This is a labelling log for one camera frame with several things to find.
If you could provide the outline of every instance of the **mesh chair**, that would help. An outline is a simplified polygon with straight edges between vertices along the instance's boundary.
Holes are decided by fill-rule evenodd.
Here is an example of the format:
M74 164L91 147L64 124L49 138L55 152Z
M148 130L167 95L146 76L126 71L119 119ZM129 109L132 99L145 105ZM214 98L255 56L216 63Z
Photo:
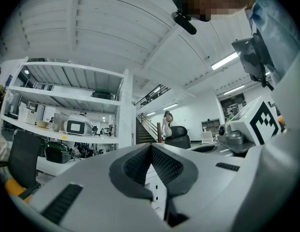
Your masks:
M172 126L170 127L172 133L170 137L165 138L165 144L175 146L182 149L191 148L190 138L188 131L183 126Z
M36 164L40 149L41 140L38 137L25 131L17 132L8 158L8 169L13 177L5 184L9 193L25 199L40 186L36 182Z
M202 144L213 143L213 137L211 131L202 132Z

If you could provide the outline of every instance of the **white chair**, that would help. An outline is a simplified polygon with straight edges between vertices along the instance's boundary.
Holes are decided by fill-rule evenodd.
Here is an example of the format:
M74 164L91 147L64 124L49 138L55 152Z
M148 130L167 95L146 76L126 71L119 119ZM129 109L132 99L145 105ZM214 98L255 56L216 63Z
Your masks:
M202 144L210 144L213 143L213 137L211 131L202 132Z

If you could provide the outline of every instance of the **staircase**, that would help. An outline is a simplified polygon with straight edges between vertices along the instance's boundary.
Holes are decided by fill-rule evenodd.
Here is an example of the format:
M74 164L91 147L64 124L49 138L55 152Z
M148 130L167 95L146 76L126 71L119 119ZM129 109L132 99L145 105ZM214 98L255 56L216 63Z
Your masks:
M156 143L155 139L147 132L143 125L136 119L136 144Z

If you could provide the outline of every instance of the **ceiling light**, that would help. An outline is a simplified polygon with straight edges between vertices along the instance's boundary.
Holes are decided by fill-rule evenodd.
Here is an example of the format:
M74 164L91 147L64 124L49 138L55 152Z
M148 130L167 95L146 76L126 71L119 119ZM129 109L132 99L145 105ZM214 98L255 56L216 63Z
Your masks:
M161 87L158 87L156 90L154 90L154 93L156 93L157 91L159 91L161 89Z
M228 92L224 93L224 95L227 95L227 94L229 94L229 93L232 93L232 92L234 92L234 91L236 91L236 90L238 90L238 89L241 89L241 88L243 88L243 87L245 87L245 85L242 85L242 86L237 87L237 88L235 88L235 89L233 89L233 90L231 90L231 91L228 91Z
M226 58L220 60L219 62L213 64L211 67L213 70L218 69L222 65L225 65L226 63L228 63L229 61L232 61L233 59L235 59L237 57L238 57L237 52L234 52L233 54L231 54L231 55L227 56Z
M169 106L169 107L164 108L163 110L166 110L166 109L171 108L171 107L174 107L174 106L178 106L178 104L173 104L173 105L171 105L171 106Z

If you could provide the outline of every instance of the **white ceiling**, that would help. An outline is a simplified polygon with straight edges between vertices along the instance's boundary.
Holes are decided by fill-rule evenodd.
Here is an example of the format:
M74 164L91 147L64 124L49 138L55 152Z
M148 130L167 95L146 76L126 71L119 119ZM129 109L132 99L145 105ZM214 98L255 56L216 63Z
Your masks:
M244 12L193 21L192 36L175 25L174 11L172 0L22 0L2 31L0 59L73 59L120 73L129 68L138 97L158 84L189 95L250 81L240 63L205 80L213 63L234 52L233 41L251 36Z

